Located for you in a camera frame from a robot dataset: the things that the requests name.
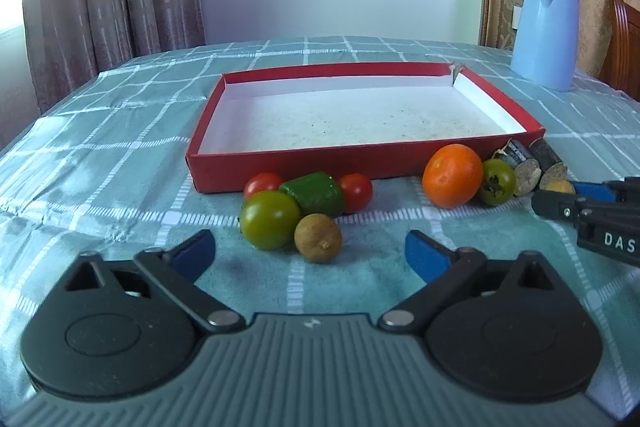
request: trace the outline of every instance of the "green tomato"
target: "green tomato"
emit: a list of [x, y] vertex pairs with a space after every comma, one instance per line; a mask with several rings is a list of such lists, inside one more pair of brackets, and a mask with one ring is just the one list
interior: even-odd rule
[[484, 204], [497, 206], [508, 201], [516, 189], [516, 173], [510, 165], [492, 158], [482, 163], [482, 183], [478, 197]]
[[300, 208], [294, 199], [277, 190], [251, 196], [240, 212], [240, 232], [259, 250], [276, 250], [293, 238]]

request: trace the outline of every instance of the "blue kettle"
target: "blue kettle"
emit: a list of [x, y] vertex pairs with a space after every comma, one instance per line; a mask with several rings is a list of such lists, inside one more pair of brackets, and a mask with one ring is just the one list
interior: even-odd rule
[[568, 91], [578, 51], [579, 0], [524, 0], [511, 70], [537, 84]]

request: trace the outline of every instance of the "text das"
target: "text das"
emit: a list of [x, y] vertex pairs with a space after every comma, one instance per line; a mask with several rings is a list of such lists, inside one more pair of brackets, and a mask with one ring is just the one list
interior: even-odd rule
[[634, 253], [636, 251], [636, 240], [635, 239], [622, 239], [621, 235], [616, 234], [617, 239], [614, 239], [612, 233], [605, 232], [604, 233], [604, 244], [607, 247], [613, 245], [616, 250], [627, 251], [628, 253]]

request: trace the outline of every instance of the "wood slice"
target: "wood slice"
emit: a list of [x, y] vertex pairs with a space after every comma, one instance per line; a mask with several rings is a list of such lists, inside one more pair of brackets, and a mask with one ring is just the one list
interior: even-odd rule
[[517, 140], [509, 140], [507, 145], [498, 149], [493, 158], [498, 158], [507, 163], [516, 174], [516, 189], [514, 196], [529, 194], [540, 181], [542, 170], [540, 164], [522, 143]]
[[533, 155], [533, 158], [538, 160], [540, 169], [542, 170], [539, 188], [545, 190], [549, 182], [566, 179], [568, 171], [566, 165], [560, 159], [560, 156], [551, 149], [551, 146], [544, 138], [535, 140], [535, 142], [529, 146], [529, 152]]

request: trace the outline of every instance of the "metal screw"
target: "metal screw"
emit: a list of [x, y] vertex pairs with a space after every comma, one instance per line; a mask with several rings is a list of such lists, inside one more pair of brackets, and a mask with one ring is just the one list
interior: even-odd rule
[[209, 314], [207, 320], [212, 326], [233, 326], [240, 320], [240, 315], [231, 310], [219, 310]]
[[391, 310], [382, 316], [382, 320], [387, 326], [408, 326], [414, 321], [414, 314], [407, 310]]

